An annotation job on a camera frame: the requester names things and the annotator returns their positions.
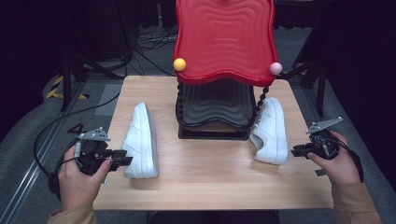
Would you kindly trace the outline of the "red and black shoe rack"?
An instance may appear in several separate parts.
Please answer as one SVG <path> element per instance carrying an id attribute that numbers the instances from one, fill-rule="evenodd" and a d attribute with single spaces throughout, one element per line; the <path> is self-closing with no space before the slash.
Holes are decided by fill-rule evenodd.
<path id="1" fill-rule="evenodd" d="M 268 91 L 279 63 L 274 0 L 176 0 L 180 138 L 246 140 L 260 110 L 254 89 Z"/>

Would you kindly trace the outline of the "yellow ball knob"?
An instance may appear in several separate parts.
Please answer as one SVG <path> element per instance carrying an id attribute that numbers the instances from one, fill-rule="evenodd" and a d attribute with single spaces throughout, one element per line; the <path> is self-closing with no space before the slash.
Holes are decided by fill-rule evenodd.
<path id="1" fill-rule="evenodd" d="M 173 62 L 174 69 L 178 72 L 182 72 L 187 67 L 187 63 L 182 58 L 176 58 Z"/>

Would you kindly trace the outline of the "person's dark lap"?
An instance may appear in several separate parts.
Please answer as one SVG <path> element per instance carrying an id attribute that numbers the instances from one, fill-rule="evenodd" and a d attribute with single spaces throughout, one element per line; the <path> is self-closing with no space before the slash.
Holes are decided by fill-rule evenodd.
<path id="1" fill-rule="evenodd" d="M 161 211 L 148 224 L 280 224 L 275 211 Z"/>

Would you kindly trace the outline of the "yellow and black floor tape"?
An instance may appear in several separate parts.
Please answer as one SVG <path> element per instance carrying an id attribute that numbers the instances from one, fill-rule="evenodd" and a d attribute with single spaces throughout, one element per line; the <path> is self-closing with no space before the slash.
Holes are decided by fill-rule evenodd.
<path id="1" fill-rule="evenodd" d="M 49 91 L 46 95 L 47 98 L 59 98 L 63 99 L 64 98 L 64 90 L 61 90 L 61 86 L 64 84 L 64 77 L 62 75 L 57 76 L 51 87 L 49 88 Z"/>

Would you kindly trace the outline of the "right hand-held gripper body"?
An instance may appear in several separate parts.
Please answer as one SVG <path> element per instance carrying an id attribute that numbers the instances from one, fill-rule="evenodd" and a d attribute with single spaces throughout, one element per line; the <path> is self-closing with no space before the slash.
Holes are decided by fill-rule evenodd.
<path id="1" fill-rule="evenodd" d="M 338 117 L 311 124 L 306 133 L 314 146 L 313 153 L 326 160 L 332 160 L 338 155 L 337 139 L 332 135 L 329 128 L 342 120 L 341 117 Z"/>

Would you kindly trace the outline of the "metal floor rail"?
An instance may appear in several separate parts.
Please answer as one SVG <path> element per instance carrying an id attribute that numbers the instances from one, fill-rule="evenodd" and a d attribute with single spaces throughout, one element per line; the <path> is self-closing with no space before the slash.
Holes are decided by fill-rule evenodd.
<path id="1" fill-rule="evenodd" d="M 48 171 L 43 167 L 43 162 L 45 162 L 48 158 L 48 155 L 50 154 L 50 148 L 52 147 L 55 138 L 60 132 L 60 129 L 64 123 L 64 119 L 67 116 L 70 116 L 71 107 L 77 102 L 78 97 L 82 93 L 84 87 L 84 83 L 78 83 L 72 89 L 71 104 L 66 108 L 66 110 L 61 111 L 55 120 L 37 132 L 35 141 L 33 143 L 32 153 L 30 154 L 33 160 L 30 162 L 26 172 L 21 176 L 21 182 L 12 195 L 12 198 L 7 203 L 3 213 L 0 215 L 0 224 L 12 224 L 15 216 L 21 210 L 21 206 L 24 203 L 31 188 L 35 184 L 39 174 L 43 173 L 44 175 L 47 175 Z"/>

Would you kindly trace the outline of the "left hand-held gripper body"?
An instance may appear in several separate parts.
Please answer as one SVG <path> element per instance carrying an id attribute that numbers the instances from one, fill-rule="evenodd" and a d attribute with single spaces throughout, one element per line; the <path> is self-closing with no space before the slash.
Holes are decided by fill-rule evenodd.
<path id="1" fill-rule="evenodd" d="M 78 135 L 75 158 L 83 174 L 94 175 L 103 161 L 112 155 L 112 150 L 107 148 L 106 143 L 110 140 L 102 127 Z"/>

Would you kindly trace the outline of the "black metal stand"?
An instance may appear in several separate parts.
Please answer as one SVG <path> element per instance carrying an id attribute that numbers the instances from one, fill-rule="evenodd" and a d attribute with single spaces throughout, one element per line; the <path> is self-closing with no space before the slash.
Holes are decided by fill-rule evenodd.
<path id="1" fill-rule="evenodd" d="M 327 75 L 325 50 L 322 45 L 325 28 L 323 19 L 318 19 L 314 23 L 310 35 L 292 64 L 292 70 L 283 75 L 285 79 L 288 79 L 304 73 L 300 81 L 303 89 L 311 89 L 314 84 L 317 84 L 315 108 L 321 118 L 324 117 L 323 104 Z"/>
<path id="2" fill-rule="evenodd" d="M 123 77 L 116 75 L 109 69 L 103 67 L 99 63 L 88 59 L 77 53 L 66 53 L 62 62 L 61 75 L 64 78 L 64 98 L 61 110 L 65 111 L 71 104 L 72 90 L 71 90 L 71 76 L 74 76 L 77 82 L 86 82 L 88 80 L 87 69 L 84 67 L 87 64 L 94 71 L 97 71 L 111 79 L 123 79 Z"/>

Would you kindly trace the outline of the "white sneaker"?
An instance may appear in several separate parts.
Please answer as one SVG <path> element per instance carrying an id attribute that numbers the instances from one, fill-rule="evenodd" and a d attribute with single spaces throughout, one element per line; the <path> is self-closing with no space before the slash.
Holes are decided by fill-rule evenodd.
<path id="1" fill-rule="evenodd" d="M 262 101 L 261 111 L 249 138 L 257 152 L 257 161 L 275 165 L 284 164 L 288 157 L 288 142 L 283 108 L 280 102 L 269 97 Z"/>
<path id="2" fill-rule="evenodd" d="M 126 177 L 144 179 L 159 174 L 157 134 L 145 103 L 134 107 L 133 119 L 121 148 L 127 151 L 128 157 L 133 158 L 124 170 Z"/>

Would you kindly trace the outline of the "person's left hand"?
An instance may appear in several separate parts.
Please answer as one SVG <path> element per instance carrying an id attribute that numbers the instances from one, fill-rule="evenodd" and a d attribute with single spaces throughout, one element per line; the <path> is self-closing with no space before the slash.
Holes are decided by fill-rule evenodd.
<path id="1" fill-rule="evenodd" d="M 70 147 L 66 151 L 58 173 L 64 211 L 86 204 L 92 205 L 112 164 L 111 159 L 106 159 L 94 175 L 85 175 L 74 160 L 75 150 L 75 147 Z"/>

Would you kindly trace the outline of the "person's right hand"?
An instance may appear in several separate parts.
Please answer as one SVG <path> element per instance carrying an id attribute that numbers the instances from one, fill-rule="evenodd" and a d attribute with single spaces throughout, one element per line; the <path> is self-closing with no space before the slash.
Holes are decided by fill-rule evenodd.
<path id="1" fill-rule="evenodd" d="M 314 153 L 308 153 L 308 158 L 320 166 L 335 186 L 360 183 L 358 168 L 349 152 L 339 147 L 338 155 L 332 160 L 322 159 Z"/>

